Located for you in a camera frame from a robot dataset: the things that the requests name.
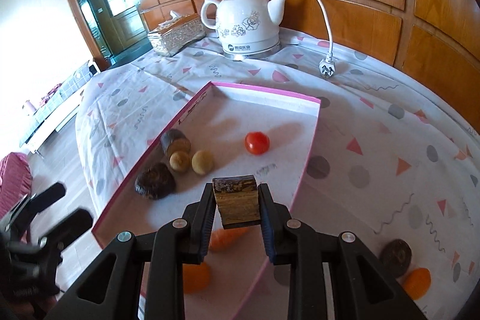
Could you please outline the large orange fruit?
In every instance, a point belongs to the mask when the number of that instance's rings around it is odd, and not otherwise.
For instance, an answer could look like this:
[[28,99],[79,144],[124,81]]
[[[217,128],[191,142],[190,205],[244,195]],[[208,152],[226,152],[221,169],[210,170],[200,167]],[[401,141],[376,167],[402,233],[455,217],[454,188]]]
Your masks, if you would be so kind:
[[184,264],[183,272],[183,292],[185,294],[195,294],[205,290],[211,283],[212,270],[208,263],[199,265]]

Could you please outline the orange carrot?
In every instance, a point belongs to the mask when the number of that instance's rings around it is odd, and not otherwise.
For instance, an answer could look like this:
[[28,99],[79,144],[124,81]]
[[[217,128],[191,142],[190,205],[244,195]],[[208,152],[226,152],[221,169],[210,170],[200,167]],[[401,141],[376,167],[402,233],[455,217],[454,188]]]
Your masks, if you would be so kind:
[[209,250],[222,252],[231,248],[241,237],[249,231],[248,227],[234,229],[217,229],[213,231],[210,238]]

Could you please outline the dark brown lumpy fruit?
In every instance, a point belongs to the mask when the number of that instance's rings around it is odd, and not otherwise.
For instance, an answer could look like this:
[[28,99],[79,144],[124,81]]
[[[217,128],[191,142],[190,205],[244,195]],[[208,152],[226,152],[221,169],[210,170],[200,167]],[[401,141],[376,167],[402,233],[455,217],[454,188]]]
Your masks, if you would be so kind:
[[164,163],[155,163],[137,176],[134,189],[140,196],[159,200],[176,191],[176,181]]

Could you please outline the yellow-green round fruit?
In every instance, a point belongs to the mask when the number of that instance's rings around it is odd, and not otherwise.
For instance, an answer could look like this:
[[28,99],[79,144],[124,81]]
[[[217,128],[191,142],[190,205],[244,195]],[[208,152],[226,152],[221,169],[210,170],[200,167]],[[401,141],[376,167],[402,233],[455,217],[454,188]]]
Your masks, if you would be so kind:
[[191,157],[185,151],[178,150],[174,152],[169,158],[169,165],[178,173],[185,173],[189,170],[191,164]]
[[205,149],[197,151],[192,157],[191,166],[197,175],[209,174],[214,168],[213,154]]

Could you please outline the dark brown cut block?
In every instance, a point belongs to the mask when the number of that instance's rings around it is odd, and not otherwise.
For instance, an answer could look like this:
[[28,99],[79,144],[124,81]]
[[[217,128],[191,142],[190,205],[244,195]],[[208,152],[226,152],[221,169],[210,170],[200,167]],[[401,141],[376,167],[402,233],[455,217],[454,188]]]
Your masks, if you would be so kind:
[[253,175],[214,178],[212,187],[225,230],[260,223],[258,185]]

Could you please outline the red tomato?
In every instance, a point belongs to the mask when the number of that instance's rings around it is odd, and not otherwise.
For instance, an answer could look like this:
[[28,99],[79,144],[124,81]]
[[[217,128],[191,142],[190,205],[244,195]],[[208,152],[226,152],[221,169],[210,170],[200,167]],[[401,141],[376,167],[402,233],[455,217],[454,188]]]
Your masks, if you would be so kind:
[[248,132],[244,139],[244,145],[248,153],[260,155],[269,150],[270,139],[263,132]]

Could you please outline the dark purple cylinder piece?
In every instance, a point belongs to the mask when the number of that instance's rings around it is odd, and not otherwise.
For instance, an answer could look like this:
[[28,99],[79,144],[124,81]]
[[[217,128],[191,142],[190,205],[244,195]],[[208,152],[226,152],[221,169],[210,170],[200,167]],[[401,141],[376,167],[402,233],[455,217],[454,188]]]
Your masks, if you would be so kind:
[[171,157],[178,151],[188,154],[191,150],[191,141],[182,131],[176,128],[171,128],[162,134],[160,144],[166,157]]

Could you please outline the small orange fruit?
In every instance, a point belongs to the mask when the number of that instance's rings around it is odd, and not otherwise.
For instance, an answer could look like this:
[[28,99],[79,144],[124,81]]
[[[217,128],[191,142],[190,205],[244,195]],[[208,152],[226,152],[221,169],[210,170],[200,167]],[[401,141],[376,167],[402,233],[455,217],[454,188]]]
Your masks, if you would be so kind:
[[427,268],[417,268],[410,272],[402,283],[403,290],[416,301],[421,299],[431,287],[431,273]]

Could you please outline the pink striped cushion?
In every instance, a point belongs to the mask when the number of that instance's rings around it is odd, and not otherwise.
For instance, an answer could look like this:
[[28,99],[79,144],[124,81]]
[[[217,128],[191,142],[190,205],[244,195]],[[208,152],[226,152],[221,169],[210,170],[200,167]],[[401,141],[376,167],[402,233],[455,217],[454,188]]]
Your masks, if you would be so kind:
[[9,153],[1,160],[0,216],[4,217],[32,191],[32,173],[27,155]]

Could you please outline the patterned white tablecloth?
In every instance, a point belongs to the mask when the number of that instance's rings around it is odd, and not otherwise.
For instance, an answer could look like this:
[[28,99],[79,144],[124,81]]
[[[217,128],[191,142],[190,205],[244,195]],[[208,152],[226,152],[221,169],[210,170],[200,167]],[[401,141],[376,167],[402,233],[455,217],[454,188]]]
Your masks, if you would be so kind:
[[292,216],[318,232],[352,232],[375,254],[406,241],[410,269],[431,272],[418,307],[428,319],[453,319],[479,281],[479,138],[442,99],[381,62],[337,47],[337,71],[323,79],[325,50],[312,37],[286,30],[281,40],[265,60],[234,61],[207,37],[93,77],[76,140],[97,216],[206,84],[315,97],[320,116]]

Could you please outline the white low bench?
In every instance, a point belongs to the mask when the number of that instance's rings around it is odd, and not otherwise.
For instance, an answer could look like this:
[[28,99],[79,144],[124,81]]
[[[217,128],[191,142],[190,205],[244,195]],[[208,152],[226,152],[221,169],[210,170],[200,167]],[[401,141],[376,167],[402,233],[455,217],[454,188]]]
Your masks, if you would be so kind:
[[35,154],[51,133],[61,129],[72,118],[80,105],[85,85],[100,72],[94,60],[78,68],[54,91],[48,101],[28,118],[19,146]]

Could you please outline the pink-rimmed cardboard tray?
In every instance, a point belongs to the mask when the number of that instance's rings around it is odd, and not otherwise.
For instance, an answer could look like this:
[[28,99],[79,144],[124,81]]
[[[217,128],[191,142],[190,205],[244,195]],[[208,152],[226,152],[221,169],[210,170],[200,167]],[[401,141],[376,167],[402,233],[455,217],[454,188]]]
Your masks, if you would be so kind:
[[[320,116],[320,100],[300,93],[228,83],[208,83],[167,124],[182,131],[197,152],[212,152],[214,168],[201,176],[175,174],[176,192],[158,201],[135,193],[137,175],[163,161],[159,145],[149,147],[118,185],[94,225],[101,246],[116,234],[155,232],[179,218],[185,207],[200,199],[205,183],[218,177],[253,175],[266,183],[274,201],[291,206],[312,149]],[[248,132],[263,132],[269,150],[247,152]],[[185,297],[187,319],[233,319],[263,274],[268,259],[259,227],[251,227],[230,249],[209,253],[212,281],[204,291]]]

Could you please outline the silver ornate tissue box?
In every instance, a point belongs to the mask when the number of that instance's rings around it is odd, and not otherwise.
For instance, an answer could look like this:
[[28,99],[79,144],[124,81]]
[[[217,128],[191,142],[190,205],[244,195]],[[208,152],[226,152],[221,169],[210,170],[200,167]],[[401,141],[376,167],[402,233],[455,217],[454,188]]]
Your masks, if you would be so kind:
[[170,11],[171,19],[160,23],[148,32],[152,49],[162,56],[171,57],[188,44],[206,36],[203,23],[196,14],[180,15]]

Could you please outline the white ceramic electric kettle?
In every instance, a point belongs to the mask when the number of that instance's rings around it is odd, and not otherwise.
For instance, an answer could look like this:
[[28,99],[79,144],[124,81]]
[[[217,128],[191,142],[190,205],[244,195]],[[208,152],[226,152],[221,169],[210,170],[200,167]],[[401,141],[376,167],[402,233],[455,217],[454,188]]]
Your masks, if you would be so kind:
[[202,24],[218,34],[224,55],[257,58],[280,49],[286,0],[204,0]]

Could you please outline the wooden door with glass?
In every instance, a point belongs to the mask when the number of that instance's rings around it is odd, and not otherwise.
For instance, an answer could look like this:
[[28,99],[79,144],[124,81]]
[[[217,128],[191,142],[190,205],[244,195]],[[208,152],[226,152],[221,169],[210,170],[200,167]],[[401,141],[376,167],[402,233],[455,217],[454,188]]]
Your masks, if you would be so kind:
[[67,0],[94,65],[104,71],[151,50],[137,0]]

